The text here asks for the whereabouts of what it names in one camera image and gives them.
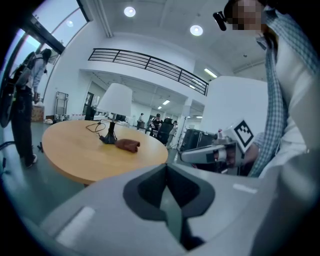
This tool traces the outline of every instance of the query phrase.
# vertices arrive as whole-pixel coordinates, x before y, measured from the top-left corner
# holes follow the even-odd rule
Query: brown glove
[[[137,153],[138,147],[140,147],[140,142],[132,139],[123,138],[123,139],[117,140],[115,142],[115,146],[122,150],[127,150],[132,153]]]

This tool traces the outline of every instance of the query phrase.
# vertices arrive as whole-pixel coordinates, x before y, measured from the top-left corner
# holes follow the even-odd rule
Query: lamp base
[[[103,137],[100,136],[100,140],[104,143],[104,144],[115,144],[117,141],[117,138],[115,137],[115,122],[111,122],[110,123],[110,127],[108,130],[108,134]]]

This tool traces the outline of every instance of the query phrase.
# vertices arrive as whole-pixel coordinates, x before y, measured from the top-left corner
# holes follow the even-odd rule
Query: checkered scarf
[[[320,60],[317,52],[312,47],[301,27],[288,14],[281,14],[274,8],[266,6],[264,9],[265,22],[279,37],[301,57],[302,61],[315,75],[319,71]],[[259,155],[252,167],[249,176],[258,177],[264,167],[275,156],[280,145],[281,137],[287,125],[288,107],[283,100],[280,83],[276,73],[277,50],[273,42],[267,44],[264,37],[257,40],[258,44],[266,51],[266,76],[268,84],[268,111],[266,125]]]

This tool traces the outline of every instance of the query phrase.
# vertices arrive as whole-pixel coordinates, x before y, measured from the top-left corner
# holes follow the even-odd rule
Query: balcony
[[[88,61],[119,63],[148,70],[177,81],[207,96],[208,83],[191,72],[147,54],[109,48],[94,48]]]

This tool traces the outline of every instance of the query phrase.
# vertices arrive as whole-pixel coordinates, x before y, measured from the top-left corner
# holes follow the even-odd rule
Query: human hand
[[[38,93],[35,93],[35,94],[34,94],[34,96],[33,96],[33,101],[34,101],[35,104],[39,102]]]
[[[236,148],[234,146],[225,149],[226,152],[226,164],[228,168],[233,168],[236,163]],[[219,159],[219,151],[216,151],[213,155],[214,159],[217,161]]]

